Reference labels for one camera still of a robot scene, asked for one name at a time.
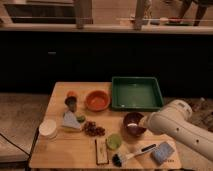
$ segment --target wooden table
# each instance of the wooden table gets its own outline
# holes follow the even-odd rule
[[[176,145],[171,137],[156,136],[150,131],[146,131],[140,138],[133,138],[122,127],[123,117],[128,112],[115,112],[107,109],[94,113],[85,108],[84,100],[90,91],[103,90],[110,94],[110,84],[98,82],[56,83],[44,119],[54,119],[57,122],[58,134],[54,139],[45,139],[39,135],[30,160],[31,168],[118,169],[111,162],[113,154],[118,151],[128,153],[133,148],[152,143],[159,144],[163,141],[167,141],[175,149],[175,153],[164,164],[158,166],[151,159],[150,153],[147,153],[131,159],[121,169],[178,169],[181,167]],[[96,165],[95,138],[98,137],[89,137],[84,132],[65,132],[61,127],[63,113],[67,110],[64,100],[70,90],[78,94],[77,114],[83,114],[88,121],[95,121],[97,125],[104,127],[106,129],[105,137],[112,133],[121,134],[123,143],[119,150],[108,150],[110,159],[108,165]]]

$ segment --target green tray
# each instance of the green tray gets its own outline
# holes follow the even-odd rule
[[[157,111],[163,99],[154,77],[113,77],[112,108],[115,110]]]

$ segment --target brown bowl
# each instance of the brown bowl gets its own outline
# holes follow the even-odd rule
[[[124,117],[123,124],[130,135],[139,137],[146,131],[146,128],[139,126],[139,122],[143,117],[144,116],[138,112],[128,113]]]

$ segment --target orange bowl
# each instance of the orange bowl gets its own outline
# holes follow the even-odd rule
[[[108,108],[110,98],[107,93],[101,90],[90,92],[85,101],[86,107],[94,112],[102,111]]]

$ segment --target green cup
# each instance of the green cup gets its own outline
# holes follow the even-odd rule
[[[111,134],[107,138],[107,147],[110,150],[117,150],[122,144],[122,138],[119,134]]]

